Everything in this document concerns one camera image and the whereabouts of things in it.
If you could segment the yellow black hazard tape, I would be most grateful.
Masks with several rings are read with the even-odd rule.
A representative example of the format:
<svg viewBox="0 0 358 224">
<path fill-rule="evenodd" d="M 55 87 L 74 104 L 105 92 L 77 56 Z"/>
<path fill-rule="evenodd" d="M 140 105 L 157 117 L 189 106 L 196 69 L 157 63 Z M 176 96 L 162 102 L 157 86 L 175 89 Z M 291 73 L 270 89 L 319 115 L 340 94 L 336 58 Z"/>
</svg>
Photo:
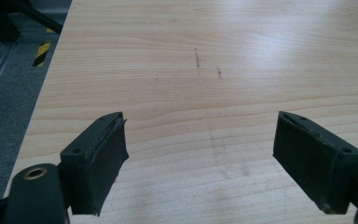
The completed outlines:
<svg viewBox="0 0 358 224">
<path fill-rule="evenodd" d="M 46 60 L 46 57 L 47 57 L 47 54 L 48 54 L 48 50 L 50 49 L 50 46 L 51 46 L 50 42 L 42 43 L 39 46 L 38 51 L 36 53 L 36 56 L 34 58 L 33 66 L 39 67 L 39 66 L 44 65 L 44 61 Z"/>
</svg>

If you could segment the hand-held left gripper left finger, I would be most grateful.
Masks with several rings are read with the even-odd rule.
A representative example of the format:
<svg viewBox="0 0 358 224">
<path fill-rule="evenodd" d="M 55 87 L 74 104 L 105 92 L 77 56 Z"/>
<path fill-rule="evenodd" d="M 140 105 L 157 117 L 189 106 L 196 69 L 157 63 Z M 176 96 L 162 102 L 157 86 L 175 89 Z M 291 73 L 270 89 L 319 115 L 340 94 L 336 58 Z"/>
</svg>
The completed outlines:
<svg viewBox="0 0 358 224">
<path fill-rule="evenodd" d="M 74 215 L 101 214 L 124 161 L 129 158 L 122 112 L 96 119 L 60 154 Z"/>
</svg>

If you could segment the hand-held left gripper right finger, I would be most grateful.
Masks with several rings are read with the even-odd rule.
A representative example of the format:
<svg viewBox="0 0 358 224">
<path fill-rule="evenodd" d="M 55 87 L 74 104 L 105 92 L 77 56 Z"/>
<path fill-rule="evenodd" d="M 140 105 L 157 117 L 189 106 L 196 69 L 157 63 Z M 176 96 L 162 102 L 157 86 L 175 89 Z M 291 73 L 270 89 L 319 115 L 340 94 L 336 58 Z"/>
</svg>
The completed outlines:
<svg viewBox="0 0 358 224">
<path fill-rule="evenodd" d="M 310 119 L 281 111 L 273 157 L 324 213 L 347 212 L 358 148 Z"/>
</svg>

